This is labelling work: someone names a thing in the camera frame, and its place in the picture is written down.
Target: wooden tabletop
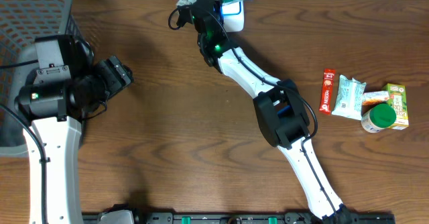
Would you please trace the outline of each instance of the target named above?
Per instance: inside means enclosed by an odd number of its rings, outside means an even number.
[[[125,202],[176,212],[308,209],[291,166],[261,135],[251,98],[206,65],[192,25],[168,28],[175,3],[73,2],[96,58],[115,54],[135,77],[88,123],[78,156],[82,211]],[[429,0],[252,0],[234,38],[266,72],[294,80],[316,110],[324,68],[368,91],[406,85],[409,128],[370,134],[359,121],[318,112],[313,145],[346,206],[427,223]],[[0,223],[28,222],[26,159],[0,159],[0,199]]]

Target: red wrapper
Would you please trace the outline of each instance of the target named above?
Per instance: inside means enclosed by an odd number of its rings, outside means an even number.
[[[328,115],[330,114],[330,96],[332,95],[332,88],[334,86],[334,76],[334,69],[324,69],[322,97],[320,98],[319,111]]]

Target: green bottle cap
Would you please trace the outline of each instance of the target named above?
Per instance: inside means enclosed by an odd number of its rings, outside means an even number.
[[[369,113],[371,121],[380,128],[390,127],[396,121],[396,112],[388,104],[378,104]]]

